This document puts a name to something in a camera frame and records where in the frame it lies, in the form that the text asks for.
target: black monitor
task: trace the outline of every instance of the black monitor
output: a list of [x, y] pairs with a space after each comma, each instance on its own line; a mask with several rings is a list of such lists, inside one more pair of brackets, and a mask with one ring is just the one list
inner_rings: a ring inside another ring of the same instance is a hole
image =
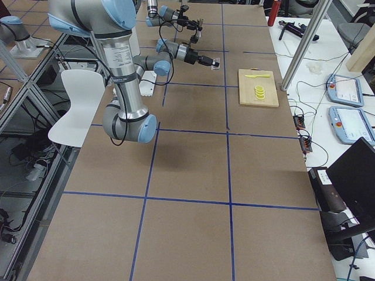
[[328, 244], [340, 243], [365, 232], [375, 241], [375, 149], [360, 138], [326, 172], [360, 223], [327, 232]]

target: white desk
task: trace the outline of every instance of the white desk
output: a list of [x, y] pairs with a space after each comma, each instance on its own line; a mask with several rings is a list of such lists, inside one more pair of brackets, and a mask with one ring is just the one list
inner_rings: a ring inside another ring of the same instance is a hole
[[[291, 57], [287, 56], [294, 55], [294, 52], [300, 42], [300, 38], [288, 31], [285, 31], [282, 40], [279, 41], [278, 38], [282, 29], [282, 27], [278, 24], [279, 20], [284, 20], [286, 22], [295, 21], [296, 25], [298, 23], [308, 25], [309, 19], [277, 18], [275, 21], [275, 25], [269, 28], [275, 52], [276, 54], [278, 54], [280, 71], [282, 76], [284, 77], [292, 60]], [[347, 53], [347, 48], [342, 42], [332, 22], [323, 20], [317, 34], [320, 36], [320, 38], [318, 41], [313, 42], [310, 45], [308, 52], [305, 55], [306, 58], [330, 60], [334, 57], [339, 57]], [[305, 113], [313, 111], [311, 107], [317, 109], [315, 120], [312, 114], [306, 114], [305, 125], [306, 130], [309, 133], [312, 133], [312, 140], [320, 144], [324, 149], [327, 150], [329, 154], [329, 159], [325, 166], [330, 166], [339, 156], [341, 156], [346, 151], [346, 149], [350, 147], [349, 145], [342, 144], [338, 140], [335, 133], [333, 132], [328, 117], [328, 109], [333, 105], [339, 104], [335, 104], [329, 101], [328, 97], [325, 95], [324, 85], [319, 87], [310, 87], [309, 85], [306, 85], [304, 83], [299, 83], [298, 92], [296, 87], [297, 82], [299, 81], [304, 81], [311, 85], [319, 85], [325, 83], [329, 75], [335, 70], [335, 68], [344, 57], [345, 55], [330, 61], [312, 61], [304, 59], [287, 91], [290, 99], [290, 106], [296, 105], [302, 108]], [[352, 73], [347, 70], [345, 64], [349, 58], [350, 54], [344, 59], [343, 64], [337, 73], [349, 77], [360, 76], [361, 73]], [[321, 73], [311, 73], [308, 69], [308, 65], [310, 64], [321, 67]], [[361, 82], [363, 92], [373, 95], [373, 92], [364, 77], [359, 77], [359, 80]], [[365, 106], [363, 107], [363, 109], [375, 114], [375, 97], [364, 97], [364, 103]], [[291, 107], [291, 110], [292, 112], [296, 110], [297, 114], [301, 113], [300, 109], [295, 107]], [[367, 114], [367, 117], [371, 125], [375, 125], [375, 117], [369, 114]], [[311, 167], [323, 165], [327, 159], [324, 150], [315, 144], [312, 145], [312, 149], [313, 152], [307, 155], [306, 166]], [[352, 280], [359, 280], [359, 276], [375, 278], [375, 251], [370, 249], [368, 250], [368, 253], [368, 259], [356, 259], [355, 264], [359, 266], [360, 269], [352, 270], [352, 274], [350, 277]], [[349, 271], [349, 264], [351, 263], [351, 261], [352, 258], [347, 258], [340, 262], [332, 258], [337, 277], [346, 279], [347, 273]]]

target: cutting board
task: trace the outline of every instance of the cutting board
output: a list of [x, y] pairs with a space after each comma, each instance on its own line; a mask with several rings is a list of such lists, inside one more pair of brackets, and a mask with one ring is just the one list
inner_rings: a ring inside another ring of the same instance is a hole
[[[269, 74], [269, 78], [257, 77], [248, 78], [245, 77], [247, 74]], [[279, 100], [277, 97], [274, 73], [272, 71], [265, 70], [250, 70], [250, 69], [239, 69], [238, 70], [238, 82], [240, 85], [240, 104], [241, 105], [252, 105], [256, 107], [278, 107]], [[255, 86], [263, 86], [265, 91], [264, 100], [259, 100], [255, 96]]]

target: blue joint cap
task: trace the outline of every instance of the blue joint cap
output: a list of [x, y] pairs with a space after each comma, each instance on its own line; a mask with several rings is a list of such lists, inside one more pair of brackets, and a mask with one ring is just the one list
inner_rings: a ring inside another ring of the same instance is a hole
[[146, 117], [139, 130], [138, 142], [148, 143], [152, 140], [156, 133], [156, 117], [154, 114], [150, 114]]
[[159, 15], [161, 15], [161, 17], [163, 17], [165, 15], [165, 12], [166, 12], [167, 9], [168, 9], [167, 6], [165, 6], [165, 5], [161, 6], [161, 8], [159, 9]]
[[61, 31], [63, 33], [67, 33], [69, 35], [75, 35], [80, 37], [90, 37], [90, 32], [83, 30], [71, 23], [66, 22], [65, 20], [59, 19], [54, 15], [48, 13], [49, 17], [49, 24], [56, 30]]
[[146, 17], [146, 25], [149, 26], [149, 27], [153, 26], [152, 22], [151, 22], [151, 20], [150, 20], [150, 18], [148, 16]]
[[162, 46], [164, 46], [164, 42], [167, 42], [167, 39], [159, 39], [158, 43], [156, 44], [156, 51], [159, 53], [161, 51]]
[[154, 72], [159, 76], [166, 76], [171, 69], [171, 64], [166, 60], [158, 61], [154, 64]]
[[21, 25], [22, 21], [17, 16], [4, 16], [0, 19], [1, 23], [5, 23], [7, 25]]
[[132, 0], [101, 0], [101, 3], [111, 19], [125, 30], [132, 29], [137, 17]]

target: light blue tablet device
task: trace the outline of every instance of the light blue tablet device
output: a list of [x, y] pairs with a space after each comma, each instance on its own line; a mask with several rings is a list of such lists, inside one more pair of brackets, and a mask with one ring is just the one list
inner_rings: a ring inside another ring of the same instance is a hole
[[361, 136], [372, 146], [375, 146], [375, 133], [360, 108], [331, 107], [329, 117], [333, 130], [341, 142], [351, 145]]
[[339, 104], [364, 105], [361, 83], [357, 78], [331, 74], [327, 81], [327, 93], [331, 101]]

